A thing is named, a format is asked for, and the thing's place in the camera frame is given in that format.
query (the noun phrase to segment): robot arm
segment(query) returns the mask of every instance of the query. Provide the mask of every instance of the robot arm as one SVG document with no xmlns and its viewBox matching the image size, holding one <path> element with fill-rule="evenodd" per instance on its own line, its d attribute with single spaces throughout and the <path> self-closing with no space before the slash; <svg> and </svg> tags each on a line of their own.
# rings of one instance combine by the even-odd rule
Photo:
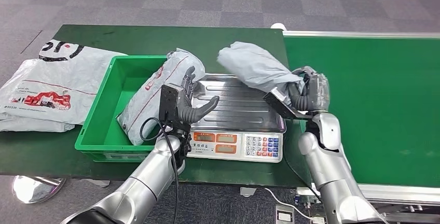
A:
<svg viewBox="0 0 440 224">
<path fill-rule="evenodd" d="M 154 149 L 115 192 L 67 217 L 61 224 L 144 223 L 157 200 L 175 180 L 173 161 L 178 174 L 185 168 L 185 158 L 191 149 L 191 123 L 199 121 L 218 104 L 219 97 L 215 96 L 200 108 L 191 106 L 193 72 L 194 67 L 188 69 L 181 86 L 166 84 L 161 88 L 159 122 L 172 130 L 156 140 Z"/>
<path fill-rule="evenodd" d="M 291 106 L 285 103 L 287 96 L 276 88 L 264 99 L 283 118 L 306 120 L 306 131 L 299 138 L 299 149 L 321 193 L 327 222 L 386 223 L 365 199 L 351 173 L 341 143 L 339 120 L 327 112 L 327 78 L 308 66 L 293 73 L 303 74 L 306 85 L 301 93 L 295 84 L 288 86 Z"/>
</svg>

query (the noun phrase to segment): black cable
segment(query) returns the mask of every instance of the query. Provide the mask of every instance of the black cable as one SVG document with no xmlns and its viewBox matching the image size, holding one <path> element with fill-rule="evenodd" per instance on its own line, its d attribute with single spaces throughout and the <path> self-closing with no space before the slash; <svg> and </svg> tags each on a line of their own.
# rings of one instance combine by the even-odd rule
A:
<svg viewBox="0 0 440 224">
<path fill-rule="evenodd" d="M 168 138 L 168 135 L 167 135 L 167 133 L 165 132 L 165 128 L 162 126 L 162 123 L 161 123 L 160 120 L 158 120 L 157 118 L 151 117 L 151 118 L 146 119 L 146 120 L 144 121 L 144 123 L 142 123 L 141 130 L 140 130 L 140 132 L 139 132 L 139 135 L 141 136 L 141 139 L 142 139 L 143 141 L 149 141 L 149 140 L 151 140 L 151 139 L 153 139 L 153 138 L 157 138 L 157 137 L 159 136 L 159 134 L 160 134 L 160 132 L 159 132 L 156 136 L 154 136 L 154 137 L 152 137 L 152 138 L 148 138 L 148 139 L 147 139 L 147 138 L 144 138 L 144 136 L 143 136 L 143 134 L 142 134 L 142 131 L 144 130 L 144 126 L 145 126 L 145 124 L 147 124 L 147 122 L 149 122 L 150 120 L 154 120 L 154 121 L 156 121 L 156 122 L 159 124 L 160 130 L 162 131 L 163 136 L 164 136 L 165 139 L 167 140 L 168 147 L 170 148 L 170 152 L 171 152 L 171 165 L 173 166 L 173 169 L 174 169 L 174 175 L 175 175 L 175 180 L 176 180 L 176 181 L 175 181 L 175 182 L 176 182 L 176 203 L 175 203 L 175 206 L 174 206 L 174 220 L 173 220 L 173 223 L 176 223 L 176 220 L 177 220 L 177 208 L 178 208 L 178 174 L 177 174 L 177 163 L 176 163 L 176 158 L 174 157 L 173 147 L 171 146 L 170 139 Z"/>
<path fill-rule="evenodd" d="M 306 181 L 296 172 L 296 170 L 294 170 L 293 169 L 293 167 L 289 164 L 289 162 L 288 162 L 288 159 L 286 158 L 286 156 L 284 156 L 284 158 L 286 159 L 286 163 L 287 163 L 287 166 L 290 168 L 290 170 L 293 172 L 293 173 L 295 173 L 295 175 L 299 178 L 299 180 L 301 180 L 301 182 L 304 184 L 304 185 L 306 185 L 307 186 L 307 188 L 309 188 L 310 189 L 310 191 L 312 191 L 312 193 L 316 196 L 316 198 L 318 198 L 318 200 L 320 201 L 320 202 L 322 202 L 322 200 L 321 200 L 321 197 L 316 193 L 316 191 L 314 191 L 307 183 L 306 183 Z"/>
</svg>

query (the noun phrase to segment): green plastic crate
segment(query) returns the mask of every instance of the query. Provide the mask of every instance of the green plastic crate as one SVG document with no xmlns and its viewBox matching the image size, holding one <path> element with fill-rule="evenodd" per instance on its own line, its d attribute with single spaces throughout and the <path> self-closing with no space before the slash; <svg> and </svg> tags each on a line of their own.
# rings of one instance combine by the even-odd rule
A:
<svg viewBox="0 0 440 224">
<path fill-rule="evenodd" d="M 155 141 L 132 145 L 116 121 L 116 116 L 166 59 L 165 55 L 113 57 L 76 140 L 75 149 L 90 156 L 95 162 L 144 160 L 152 151 Z"/>
</svg>

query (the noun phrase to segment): package held by robot hand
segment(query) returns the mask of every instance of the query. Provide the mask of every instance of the package held by robot hand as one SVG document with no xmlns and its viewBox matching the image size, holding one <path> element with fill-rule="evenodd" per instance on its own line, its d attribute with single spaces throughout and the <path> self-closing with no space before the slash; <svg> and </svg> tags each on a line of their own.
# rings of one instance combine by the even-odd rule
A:
<svg viewBox="0 0 440 224">
<path fill-rule="evenodd" d="M 188 51 L 177 48 L 167 54 L 167 61 L 134 94 L 123 112 L 117 117 L 119 125 L 134 145 L 143 143 L 140 137 L 141 125 L 150 117 L 159 116 L 160 89 L 163 84 L 180 85 L 187 69 L 194 66 L 194 81 L 205 76 L 203 63 Z M 143 129 L 146 137 L 157 123 L 149 121 Z"/>
<path fill-rule="evenodd" d="M 304 87 L 301 77 L 292 74 L 267 50 L 255 44 L 237 41 L 230 47 L 220 50 L 217 61 L 248 87 L 266 93 L 278 87 L 284 95 L 288 95 L 289 82 L 295 82 L 300 92 Z"/>
</svg>

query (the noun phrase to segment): white plastic bag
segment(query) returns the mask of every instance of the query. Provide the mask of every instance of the white plastic bag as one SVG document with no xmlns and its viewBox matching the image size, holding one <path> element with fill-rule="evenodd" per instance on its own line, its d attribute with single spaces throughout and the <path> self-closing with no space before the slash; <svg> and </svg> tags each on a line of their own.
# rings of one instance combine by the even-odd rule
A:
<svg viewBox="0 0 440 224">
<path fill-rule="evenodd" d="M 248 87 L 266 93 L 278 87 L 282 93 L 288 95 L 288 82 L 297 83 L 300 92 L 304 86 L 301 77 L 292 74 L 267 50 L 255 44 L 237 41 L 230 47 L 220 50 L 217 61 Z"/>
<path fill-rule="evenodd" d="M 0 130 L 61 131 L 83 124 L 111 59 L 122 53 L 68 44 L 47 42 L 39 59 L 24 61 L 0 88 Z M 23 117 L 45 120 L 27 121 Z M 42 124 L 53 123 L 42 127 Z"/>
<path fill-rule="evenodd" d="M 176 51 L 167 54 L 167 61 L 163 66 L 131 98 L 117 120 L 132 144 L 141 145 L 143 143 L 139 136 L 143 122 L 150 117 L 158 118 L 162 85 L 166 83 L 180 85 L 186 71 L 191 66 L 196 69 L 194 81 L 205 76 L 203 63 L 188 51 L 177 48 Z M 146 137 L 155 125 L 154 121 L 148 122 L 143 129 L 143 136 Z"/>
<path fill-rule="evenodd" d="M 74 127 L 74 124 L 15 116 L 6 116 L 5 119 L 0 120 L 0 132 L 66 132 Z"/>
</svg>

